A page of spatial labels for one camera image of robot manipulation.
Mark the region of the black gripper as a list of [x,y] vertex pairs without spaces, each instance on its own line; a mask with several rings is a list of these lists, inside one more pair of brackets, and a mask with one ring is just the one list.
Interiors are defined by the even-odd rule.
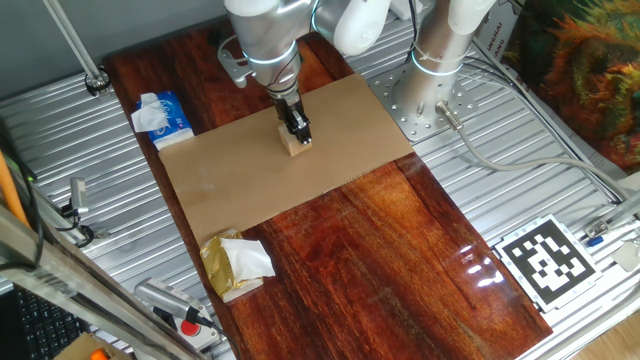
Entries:
[[293,122],[296,121],[295,135],[297,140],[301,145],[310,144],[312,136],[309,120],[305,115],[299,91],[293,89],[287,92],[273,92],[272,98],[278,118],[285,124],[286,129],[292,131]]

